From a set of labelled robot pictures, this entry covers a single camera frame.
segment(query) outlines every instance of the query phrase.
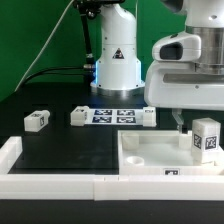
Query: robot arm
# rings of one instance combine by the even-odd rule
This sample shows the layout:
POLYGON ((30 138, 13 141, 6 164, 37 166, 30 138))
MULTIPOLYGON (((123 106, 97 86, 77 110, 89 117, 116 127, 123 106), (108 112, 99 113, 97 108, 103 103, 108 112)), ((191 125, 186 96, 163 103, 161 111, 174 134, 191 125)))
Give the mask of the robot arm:
POLYGON ((100 8, 102 5, 121 4, 124 2, 125 0, 75 0, 74 7, 81 13, 85 13, 88 19, 95 19, 101 12, 100 8))
POLYGON ((173 13, 186 15, 187 0, 161 0, 161 2, 173 13))

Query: black cable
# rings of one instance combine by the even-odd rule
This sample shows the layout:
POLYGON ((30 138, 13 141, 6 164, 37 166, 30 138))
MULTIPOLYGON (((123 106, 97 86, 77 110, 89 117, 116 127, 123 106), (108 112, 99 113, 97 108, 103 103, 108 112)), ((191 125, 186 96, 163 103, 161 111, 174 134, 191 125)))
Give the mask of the black cable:
POLYGON ((42 75, 83 75, 83 76, 92 76, 93 72, 88 72, 88 73, 82 73, 82 74, 74 74, 74 73, 56 73, 56 71, 70 71, 70 70, 82 70, 83 71, 83 67, 53 67, 53 68, 47 68, 47 69, 43 69, 39 72, 36 72, 30 76, 28 76, 20 85, 20 87, 24 86, 28 81, 30 81, 33 78, 36 78, 38 76, 42 76, 42 75))

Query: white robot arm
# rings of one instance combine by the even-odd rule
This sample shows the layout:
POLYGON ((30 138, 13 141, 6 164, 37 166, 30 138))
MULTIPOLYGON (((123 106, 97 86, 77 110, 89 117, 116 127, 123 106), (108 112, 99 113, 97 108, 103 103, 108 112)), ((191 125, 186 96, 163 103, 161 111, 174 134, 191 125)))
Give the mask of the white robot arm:
POLYGON ((186 28, 155 44, 155 61, 146 78, 146 103, 224 110, 224 1, 161 1, 172 12, 187 15, 186 28))

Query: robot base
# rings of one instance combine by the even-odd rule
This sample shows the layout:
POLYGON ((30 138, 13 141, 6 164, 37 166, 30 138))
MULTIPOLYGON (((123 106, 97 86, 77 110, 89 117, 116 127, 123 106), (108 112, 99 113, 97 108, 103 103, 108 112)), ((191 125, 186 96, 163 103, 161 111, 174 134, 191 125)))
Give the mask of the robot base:
POLYGON ((127 98, 135 95, 141 95, 144 93, 144 82, 142 83, 142 86, 136 88, 136 89, 130 89, 130 90, 110 90, 110 89, 103 89, 100 87, 96 87, 93 84, 91 84, 91 91, 93 93, 104 95, 104 96, 110 96, 110 97, 120 97, 120 98, 127 98))

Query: white block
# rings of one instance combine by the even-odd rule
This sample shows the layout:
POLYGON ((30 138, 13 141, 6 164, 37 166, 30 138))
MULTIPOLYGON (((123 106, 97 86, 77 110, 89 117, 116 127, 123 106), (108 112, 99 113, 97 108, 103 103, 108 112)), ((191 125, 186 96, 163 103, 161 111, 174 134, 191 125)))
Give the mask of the white block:
POLYGON ((219 156, 221 124, 204 118, 193 121, 192 156, 200 163, 216 161, 219 156))
POLYGON ((139 134, 136 132, 125 132, 122 135, 122 146, 125 150, 137 150, 139 148, 139 134))
POLYGON ((143 107, 143 126, 156 127, 156 108, 143 107))
POLYGON ((89 107, 76 107, 71 113, 71 125, 72 126, 84 126, 87 119, 89 107))
POLYGON ((38 132, 48 124, 50 112, 35 111, 24 119, 25 131, 38 132))
POLYGON ((190 150, 192 145, 191 134, 180 134, 179 135, 179 148, 183 150, 190 150))

